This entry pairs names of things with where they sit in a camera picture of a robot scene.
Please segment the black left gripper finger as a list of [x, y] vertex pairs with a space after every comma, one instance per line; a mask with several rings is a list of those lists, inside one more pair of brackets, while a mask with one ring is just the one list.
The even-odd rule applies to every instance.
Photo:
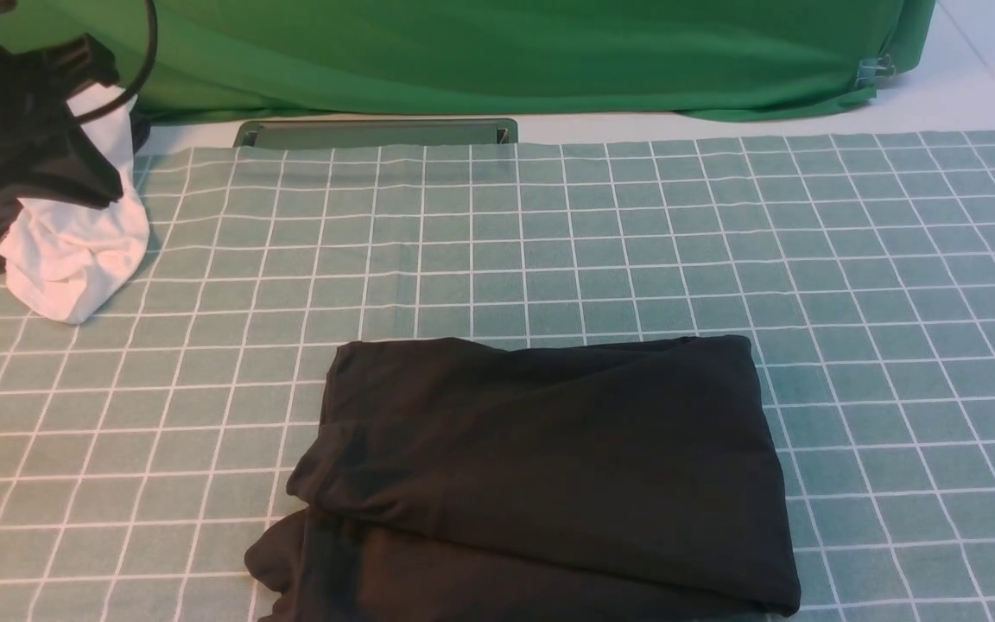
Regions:
[[41, 98], [67, 101], [94, 84], [115, 86], [119, 81], [115, 55], [91, 35], [22, 55], [22, 83]]
[[121, 200], [121, 173], [83, 130], [32, 139], [0, 166], [0, 188], [19, 198], [105, 209]]

